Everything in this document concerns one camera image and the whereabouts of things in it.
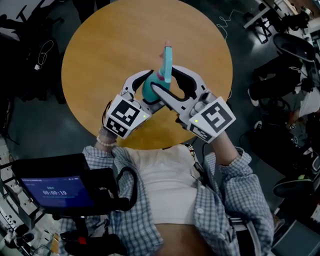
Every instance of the black pants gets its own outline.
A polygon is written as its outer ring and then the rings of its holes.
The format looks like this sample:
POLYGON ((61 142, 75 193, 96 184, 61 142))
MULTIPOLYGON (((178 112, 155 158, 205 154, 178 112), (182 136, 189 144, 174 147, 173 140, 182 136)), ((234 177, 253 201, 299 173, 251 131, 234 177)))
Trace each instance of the black pants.
POLYGON ((79 13, 81 23, 85 22, 95 12, 95 3, 98 9, 110 4, 110 0, 72 0, 79 13))
POLYGON ((255 74, 266 78, 268 74, 275 74, 273 78, 255 82, 249 87, 250 97, 257 101, 264 98, 282 97, 293 92, 300 83, 301 74, 289 67, 301 69, 302 62, 291 55, 280 55, 254 70, 255 74))

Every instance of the desk leg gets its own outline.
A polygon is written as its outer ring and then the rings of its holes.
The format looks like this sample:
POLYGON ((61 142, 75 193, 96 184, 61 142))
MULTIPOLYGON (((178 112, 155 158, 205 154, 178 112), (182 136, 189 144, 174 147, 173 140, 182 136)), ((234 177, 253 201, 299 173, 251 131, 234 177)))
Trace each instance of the desk leg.
POLYGON ((246 24, 244 24, 244 28, 247 29, 249 26, 251 26, 257 19, 261 18, 262 15, 264 15, 267 11, 270 10, 269 6, 265 6, 265 8, 260 11, 256 16, 254 16, 251 20, 249 20, 246 24))

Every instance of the shirt button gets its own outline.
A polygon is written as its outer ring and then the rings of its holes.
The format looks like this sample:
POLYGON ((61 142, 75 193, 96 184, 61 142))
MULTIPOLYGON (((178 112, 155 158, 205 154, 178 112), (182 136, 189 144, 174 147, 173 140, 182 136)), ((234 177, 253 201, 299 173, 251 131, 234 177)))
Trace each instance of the shirt button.
POLYGON ((198 208, 198 209, 196 209, 196 212, 197 212, 198 214, 203 214, 205 211, 204 211, 204 209, 202 209, 202 208, 198 208))

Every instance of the white sneaker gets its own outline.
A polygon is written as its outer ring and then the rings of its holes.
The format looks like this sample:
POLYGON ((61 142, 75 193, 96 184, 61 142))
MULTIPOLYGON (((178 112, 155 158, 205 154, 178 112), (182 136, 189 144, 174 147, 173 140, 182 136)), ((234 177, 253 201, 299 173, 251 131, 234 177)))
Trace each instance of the white sneaker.
POLYGON ((258 107, 259 106, 259 100, 253 100, 250 96, 250 89, 248 89, 248 95, 250 97, 250 100, 251 100, 251 103, 252 105, 254 105, 255 107, 258 107))

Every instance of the red button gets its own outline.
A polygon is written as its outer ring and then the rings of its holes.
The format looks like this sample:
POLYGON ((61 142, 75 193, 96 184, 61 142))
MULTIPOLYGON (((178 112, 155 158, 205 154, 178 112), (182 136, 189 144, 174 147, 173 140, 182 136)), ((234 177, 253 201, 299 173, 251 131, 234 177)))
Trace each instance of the red button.
POLYGON ((78 238, 78 242, 79 242, 80 245, 86 245, 87 244, 86 238, 83 237, 83 236, 80 236, 78 238))

